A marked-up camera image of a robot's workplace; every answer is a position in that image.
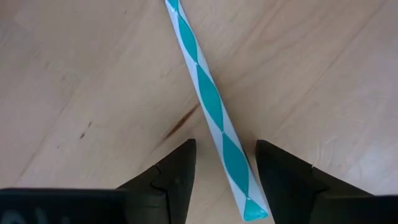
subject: wood grain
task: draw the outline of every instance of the wood grain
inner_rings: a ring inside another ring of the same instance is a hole
[[[254,166],[398,193],[397,1],[181,2]],[[163,1],[0,6],[0,187],[115,188],[196,138],[187,223],[242,223]]]

